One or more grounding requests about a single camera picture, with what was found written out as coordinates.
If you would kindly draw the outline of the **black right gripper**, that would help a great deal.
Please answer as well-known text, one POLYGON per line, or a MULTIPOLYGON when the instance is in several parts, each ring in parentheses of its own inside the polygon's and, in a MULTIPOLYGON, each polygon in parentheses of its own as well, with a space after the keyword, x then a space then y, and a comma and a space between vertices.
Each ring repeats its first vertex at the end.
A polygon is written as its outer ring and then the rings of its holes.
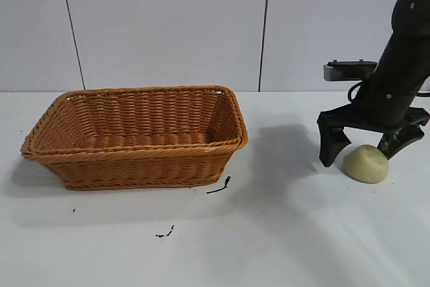
MULTIPOLYGON (((429 77, 429 37, 391 37, 376 71, 359 86, 350 104, 321 112, 319 159, 330 167, 351 141, 344 127, 382 132, 399 128, 412 101, 429 77)), ((409 125, 383 134, 377 148, 387 159, 421 140, 424 132, 409 125)))

